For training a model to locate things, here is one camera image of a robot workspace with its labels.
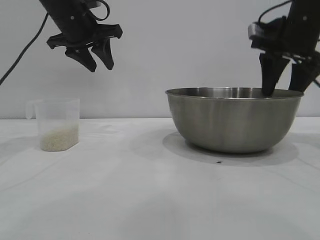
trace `uncooked rice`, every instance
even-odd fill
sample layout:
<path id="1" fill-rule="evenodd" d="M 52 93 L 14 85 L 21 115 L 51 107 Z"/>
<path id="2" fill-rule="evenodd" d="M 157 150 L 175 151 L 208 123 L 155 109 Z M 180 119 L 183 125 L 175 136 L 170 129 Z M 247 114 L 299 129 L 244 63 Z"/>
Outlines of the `uncooked rice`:
<path id="1" fill-rule="evenodd" d="M 79 125 L 73 124 L 55 129 L 44 134 L 40 139 L 40 147 L 44 151 L 65 151 L 79 142 Z"/>

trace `metal mixing bowl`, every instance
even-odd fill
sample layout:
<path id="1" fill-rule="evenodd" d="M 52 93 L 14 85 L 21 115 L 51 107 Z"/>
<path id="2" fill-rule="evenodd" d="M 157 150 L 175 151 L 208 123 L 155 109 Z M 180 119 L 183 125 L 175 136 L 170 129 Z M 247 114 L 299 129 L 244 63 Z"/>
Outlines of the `metal mixing bowl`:
<path id="1" fill-rule="evenodd" d="M 254 153 L 278 144 L 295 119 L 303 93 L 261 88 L 180 88 L 166 91 L 174 124 L 199 147 Z"/>

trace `white tabletop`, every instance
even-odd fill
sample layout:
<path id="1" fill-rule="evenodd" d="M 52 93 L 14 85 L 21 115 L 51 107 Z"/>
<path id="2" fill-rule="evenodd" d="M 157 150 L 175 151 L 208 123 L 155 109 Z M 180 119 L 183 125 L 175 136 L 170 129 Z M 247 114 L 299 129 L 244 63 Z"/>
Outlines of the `white tabletop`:
<path id="1" fill-rule="evenodd" d="M 83 120 L 65 152 L 36 134 L 0 121 L 1 240 L 320 239 L 320 118 L 241 156 L 187 145 L 171 119 Z"/>

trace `plastic measuring cup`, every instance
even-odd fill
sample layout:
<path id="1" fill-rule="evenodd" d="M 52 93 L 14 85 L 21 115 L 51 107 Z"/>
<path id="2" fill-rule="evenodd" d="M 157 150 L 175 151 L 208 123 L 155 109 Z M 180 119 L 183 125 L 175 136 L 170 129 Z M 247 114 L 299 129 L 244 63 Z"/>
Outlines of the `plastic measuring cup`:
<path id="1" fill-rule="evenodd" d="M 65 151 L 79 142 L 80 100 L 60 98 L 33 100 L 26 104 L 26 118 L 35 115 L 40 148 Z"/>

